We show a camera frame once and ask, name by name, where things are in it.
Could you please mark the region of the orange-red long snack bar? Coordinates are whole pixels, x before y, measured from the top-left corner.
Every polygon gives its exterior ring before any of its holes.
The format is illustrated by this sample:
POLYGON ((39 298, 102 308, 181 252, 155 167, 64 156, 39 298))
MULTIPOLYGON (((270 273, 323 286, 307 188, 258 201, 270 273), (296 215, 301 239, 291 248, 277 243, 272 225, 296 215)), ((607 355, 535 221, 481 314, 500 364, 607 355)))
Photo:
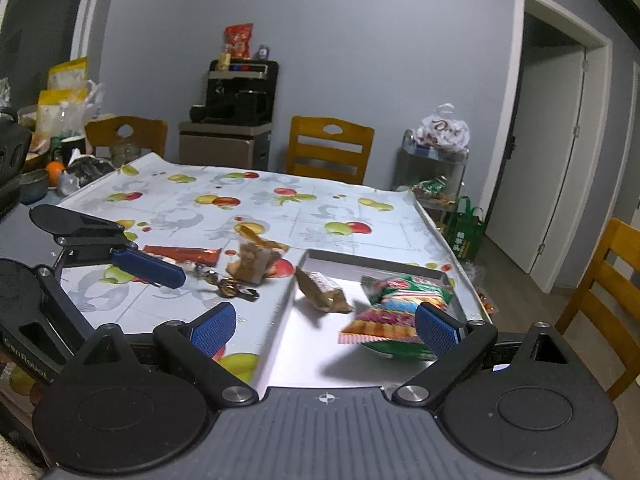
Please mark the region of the orange-red long snack bar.
POLYGON ((169 247, 145 245, 143 251, 160 258, 169 258, 176 263, 199 263, 204 266, 216 266, 220 249, 196 247, 169 247))

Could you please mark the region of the dark candies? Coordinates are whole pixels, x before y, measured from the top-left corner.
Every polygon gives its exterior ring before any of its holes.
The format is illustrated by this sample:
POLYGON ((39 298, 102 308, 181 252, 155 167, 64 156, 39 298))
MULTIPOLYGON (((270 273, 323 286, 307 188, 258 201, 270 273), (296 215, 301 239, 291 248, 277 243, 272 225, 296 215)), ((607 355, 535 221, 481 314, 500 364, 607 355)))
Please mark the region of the dark candies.
POLYGON ((197 263, 193 272, 198 278, 214 286, 221 297, 241 298, 250 302, 259 299, 259 292, 256 289, 246 287, 234 278, 222 276, 210 266, 203 266, 197 263))

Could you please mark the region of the clear bag of brown biscuits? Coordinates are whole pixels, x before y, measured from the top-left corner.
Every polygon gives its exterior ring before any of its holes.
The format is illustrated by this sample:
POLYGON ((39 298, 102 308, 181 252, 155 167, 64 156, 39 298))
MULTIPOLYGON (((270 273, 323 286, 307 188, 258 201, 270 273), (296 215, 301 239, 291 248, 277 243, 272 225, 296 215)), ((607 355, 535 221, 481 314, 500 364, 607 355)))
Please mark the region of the clear bag of brown biscuits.
POLYGON ((247 226, 240 226, 239 234, 242 240, 238 254, 227 263, 226 271, 237 281, 259 285, 290 246, 265 240, 247 226))

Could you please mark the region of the dark ceramic bowl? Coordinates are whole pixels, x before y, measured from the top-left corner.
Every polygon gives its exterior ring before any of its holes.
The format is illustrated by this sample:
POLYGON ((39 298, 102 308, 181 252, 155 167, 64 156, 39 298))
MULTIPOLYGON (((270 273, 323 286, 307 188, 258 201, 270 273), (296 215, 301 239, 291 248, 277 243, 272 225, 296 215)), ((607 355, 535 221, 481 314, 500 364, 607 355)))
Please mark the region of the dark ceramic bowl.
POLYGON ((29 205, 41 200, 49 189, 49 174, 45 169, 37 169, 21 175, 20 202, 29 205))

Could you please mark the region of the orange fruit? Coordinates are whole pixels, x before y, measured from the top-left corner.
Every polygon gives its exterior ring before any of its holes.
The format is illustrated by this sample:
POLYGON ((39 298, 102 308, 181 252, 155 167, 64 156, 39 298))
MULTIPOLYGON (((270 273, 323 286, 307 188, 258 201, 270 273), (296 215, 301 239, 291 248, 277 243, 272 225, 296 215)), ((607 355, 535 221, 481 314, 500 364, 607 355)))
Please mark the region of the orange fruit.
POLYGON ((58 180, 62 176, 65 170, 65 165, 62 162, 58 162, 57 160, 52 160, 46 166, 46 171, 48 174, 48 182, 50 188, 56 188, 58 186, 58 180))

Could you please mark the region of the green chips bag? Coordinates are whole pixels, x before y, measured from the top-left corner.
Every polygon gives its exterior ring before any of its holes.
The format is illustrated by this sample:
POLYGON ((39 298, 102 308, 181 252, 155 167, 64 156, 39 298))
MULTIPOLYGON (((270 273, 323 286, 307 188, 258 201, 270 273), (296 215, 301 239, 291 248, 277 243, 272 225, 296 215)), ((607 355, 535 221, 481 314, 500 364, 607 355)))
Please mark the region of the green chips bag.
MULTIPOLYGON (((392 278, 374 278, 365 275, 360 285, 373 307, 390 307, 393 314, 416 313, 422 302, 430 302, 440 310, 446 310, 454 294, 450 286, 439 284, 430 278, 404 274, 392 278)), ((427 346, 414 341, 373 341, 364 342, 364 348, 386 358, 411 361, 434 361, 436 356, 427 346)))

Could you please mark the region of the fruit pattern tablecloth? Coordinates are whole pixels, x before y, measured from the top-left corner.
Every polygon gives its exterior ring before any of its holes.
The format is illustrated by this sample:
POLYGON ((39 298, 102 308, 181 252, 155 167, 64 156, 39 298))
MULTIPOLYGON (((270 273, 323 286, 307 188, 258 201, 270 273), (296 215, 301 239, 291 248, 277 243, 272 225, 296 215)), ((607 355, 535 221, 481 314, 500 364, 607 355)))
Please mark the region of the fruit pattern tablecloth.
POLYGON ((254 170, 179 166, 146 155, 63 200, 65 208, 119 223, 142 248, 213 249, 224 272, 248 234, 286 246, 254 301, 235 299, 234 336, 221 364, 256 389, 370 386, 403 382, 421 369, 360 344, 341 344, 350 322, 322 313, 299 291, 294 273, 334 278, 355 311, 367 298, 361 272, 316 258, 335 252, 435 271, 468 318, 486 312, 434 222, 407 192, 254 170))

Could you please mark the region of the green shopping bag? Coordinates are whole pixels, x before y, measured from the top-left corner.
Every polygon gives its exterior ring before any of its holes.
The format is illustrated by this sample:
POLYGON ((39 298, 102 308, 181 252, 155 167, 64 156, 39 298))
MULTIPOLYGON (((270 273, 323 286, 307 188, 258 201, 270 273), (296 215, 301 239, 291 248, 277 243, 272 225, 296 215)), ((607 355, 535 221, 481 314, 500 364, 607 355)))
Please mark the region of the green shopping bag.
POLYGON ((461 196, 451 211, 445 238, 459 261, 475 260, 486 229, 485 213, 469 196, 461 196))

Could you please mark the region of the wooden chair left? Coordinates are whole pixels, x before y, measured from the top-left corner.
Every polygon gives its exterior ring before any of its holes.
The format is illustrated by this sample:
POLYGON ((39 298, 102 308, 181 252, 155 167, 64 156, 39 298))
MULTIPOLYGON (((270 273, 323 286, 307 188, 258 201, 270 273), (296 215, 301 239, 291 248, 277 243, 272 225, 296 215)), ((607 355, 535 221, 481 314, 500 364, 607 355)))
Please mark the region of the wooden chair left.
POLYGON ((110 148, 119 141, 132 141, 142 150, 165 155, 167 122, 137 116, 113 116, 88 122, 86 138, 93 148, 110 148))

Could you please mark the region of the yellow bags pile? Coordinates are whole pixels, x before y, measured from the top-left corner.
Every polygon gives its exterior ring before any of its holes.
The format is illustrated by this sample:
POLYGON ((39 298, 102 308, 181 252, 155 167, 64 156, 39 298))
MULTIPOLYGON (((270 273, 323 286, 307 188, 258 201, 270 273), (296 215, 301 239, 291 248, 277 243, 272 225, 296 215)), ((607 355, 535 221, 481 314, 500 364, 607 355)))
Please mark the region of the yellow bags pile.
POLYGON ((38 96, 30 150, 42 153, 51 141, 83 138, 102 107, 105 87, 88 75, 88 58, 74 58, 48 71, 47 89, 38 96))

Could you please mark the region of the wooden chair right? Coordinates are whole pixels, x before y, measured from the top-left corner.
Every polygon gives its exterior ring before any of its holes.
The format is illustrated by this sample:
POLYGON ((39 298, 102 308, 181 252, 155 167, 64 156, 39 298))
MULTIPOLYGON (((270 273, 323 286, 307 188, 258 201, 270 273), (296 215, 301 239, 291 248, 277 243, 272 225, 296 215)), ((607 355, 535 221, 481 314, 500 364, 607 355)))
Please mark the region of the wooden chair right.
POLYGON ((611 254, 627 263, 634 272, 639 272, 639 231, 616 218, 608 220, 588 268, 555 323, 555 329, 563 335, 576 315, 582 312, 600 332, 625 367, 620 378, 606 390, 608 397, 615 401, 639 376, 639 339, 631 335, 623 319, 597 292, 605 292, 638 322, 639 289, 608 262, 611 254))

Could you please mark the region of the black water dispenser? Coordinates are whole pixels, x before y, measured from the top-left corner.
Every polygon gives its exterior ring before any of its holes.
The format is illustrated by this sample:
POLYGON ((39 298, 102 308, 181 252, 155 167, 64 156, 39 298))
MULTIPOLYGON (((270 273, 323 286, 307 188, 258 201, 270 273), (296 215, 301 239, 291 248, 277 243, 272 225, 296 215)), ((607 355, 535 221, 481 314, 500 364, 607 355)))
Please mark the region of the black water dispenser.
POLYGON ((211 62, 205 102, 179 125, 180 164, 266 170, 278 76, 276 61, 211 62))

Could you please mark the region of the metal shelf cart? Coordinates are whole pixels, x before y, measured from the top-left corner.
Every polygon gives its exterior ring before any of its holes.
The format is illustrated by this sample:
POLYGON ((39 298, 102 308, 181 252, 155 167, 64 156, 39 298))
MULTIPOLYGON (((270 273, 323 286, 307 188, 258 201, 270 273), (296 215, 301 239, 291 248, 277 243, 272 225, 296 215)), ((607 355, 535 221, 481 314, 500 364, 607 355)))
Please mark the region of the metal shelf cart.
POLYGON ((396 157, 392 188, 410 191, 439 229, 449 220, 463 188, 469 151, 454 152, 420 145, 411 130, 402 136, 396 157))

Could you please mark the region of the white Dove plastic bag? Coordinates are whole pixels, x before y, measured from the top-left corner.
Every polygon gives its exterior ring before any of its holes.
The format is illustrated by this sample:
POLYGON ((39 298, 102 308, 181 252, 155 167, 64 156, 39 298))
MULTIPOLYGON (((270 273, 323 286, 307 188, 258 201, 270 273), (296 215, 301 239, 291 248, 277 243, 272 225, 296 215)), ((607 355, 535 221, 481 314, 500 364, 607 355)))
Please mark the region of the white Dove plastic bag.
POLYGON ((421 125, 413 131, 413 140, 419 145, 457 153, 469 147, 471 133, 468 124, 457 118, 456 108, 451 103, 444 103, 422 119, 421 125))

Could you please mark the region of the white door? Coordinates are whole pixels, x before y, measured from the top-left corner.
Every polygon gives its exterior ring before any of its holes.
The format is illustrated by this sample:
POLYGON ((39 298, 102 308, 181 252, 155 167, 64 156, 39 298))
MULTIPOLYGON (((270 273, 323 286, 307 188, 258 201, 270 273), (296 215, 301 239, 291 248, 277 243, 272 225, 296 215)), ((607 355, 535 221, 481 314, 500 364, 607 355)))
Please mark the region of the white door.
POLYGON ((531 47, 525 52, 518 106, 487 236, 528 273, 558 202, 574 142, 585 49, 531 47))

